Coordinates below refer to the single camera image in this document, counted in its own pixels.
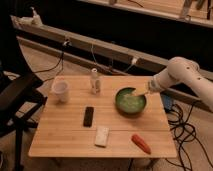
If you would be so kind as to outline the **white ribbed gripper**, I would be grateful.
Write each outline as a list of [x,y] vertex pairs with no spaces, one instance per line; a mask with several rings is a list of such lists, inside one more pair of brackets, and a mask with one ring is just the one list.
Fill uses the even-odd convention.
[[[160,91],[159,84],[158,84],[158,82],[157,82],[155,77],[152,77],[148,81],[148,90],[149,90],[150,93],[155,93],[155,92],[159,92]],[[135,89],[134,91],[132,91],[131,94],[133,96],[143,96],[143,95],[148,93],[148,90]]]

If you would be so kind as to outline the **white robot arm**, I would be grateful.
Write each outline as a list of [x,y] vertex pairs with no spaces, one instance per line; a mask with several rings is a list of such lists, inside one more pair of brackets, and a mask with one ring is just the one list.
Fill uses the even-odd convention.
[[142,87],[136,88],[133,94],[162,92],[179,83],[188,86],[213,112],[213,82],[200,74],[196,62],[183,57],[170,59],[165,69],[152,76]]

